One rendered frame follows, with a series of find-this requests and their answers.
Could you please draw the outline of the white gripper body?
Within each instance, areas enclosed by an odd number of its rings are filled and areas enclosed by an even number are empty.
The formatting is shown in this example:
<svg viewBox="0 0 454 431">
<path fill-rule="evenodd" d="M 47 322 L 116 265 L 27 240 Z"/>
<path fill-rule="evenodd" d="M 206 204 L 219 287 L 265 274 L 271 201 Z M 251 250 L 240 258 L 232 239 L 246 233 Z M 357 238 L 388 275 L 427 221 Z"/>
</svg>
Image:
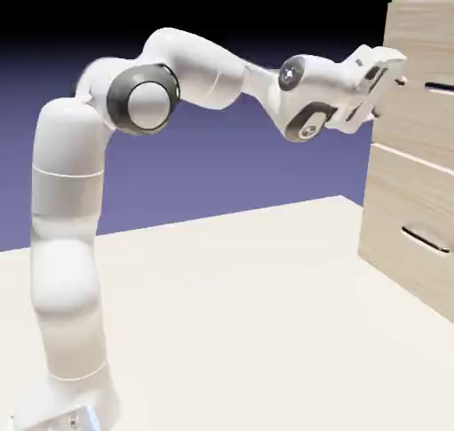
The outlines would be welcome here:
<svg viewBox="0 0 454 431">
<path fill-rule="evenodd" d="M 385 46 L 359 46 L 342 63 L 342 97 L 335 114 L 335 128 L 355 133 L 370 111 L 403 76 L 407 58 Z"/>
</svg>

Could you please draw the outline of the light wood drawer front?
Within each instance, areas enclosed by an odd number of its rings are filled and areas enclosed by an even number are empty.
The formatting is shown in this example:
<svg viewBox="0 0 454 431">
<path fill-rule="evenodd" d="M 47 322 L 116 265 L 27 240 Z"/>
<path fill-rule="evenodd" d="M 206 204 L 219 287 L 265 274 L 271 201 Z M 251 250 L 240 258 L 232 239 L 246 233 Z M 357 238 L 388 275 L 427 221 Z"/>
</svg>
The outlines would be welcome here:
<svg viewBox="0 0 454 431">
<path fill-rule="evenodd" d="M 425 89 L 454 84 L 454 0 L 392 0 L 383 44 L 407 57 L 407 83 L 382 101 L 373 141 L 454 170 L 454 95 Z"/>
<path fill-rule="evenodd" d="M 435 234 L 451 253 L 411 239 L 404 225 Z M 358 253 L 454 323 L 454 171 L 372 145 Z"/>
</svg>

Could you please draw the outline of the light wood cabinet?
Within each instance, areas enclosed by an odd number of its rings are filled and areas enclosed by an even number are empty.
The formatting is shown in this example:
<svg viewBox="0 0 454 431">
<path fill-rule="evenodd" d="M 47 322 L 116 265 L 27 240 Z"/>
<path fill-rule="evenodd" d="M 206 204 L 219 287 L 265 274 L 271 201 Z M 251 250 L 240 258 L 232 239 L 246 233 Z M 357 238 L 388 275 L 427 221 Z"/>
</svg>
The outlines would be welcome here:
<svg viewBox="0 0 454 431">
<path fill-rule="evenodd" d="M 373 123 L 359 255 L 454 323 L 454 0 L 393 0 L 408 59 Z"/>
</svg>

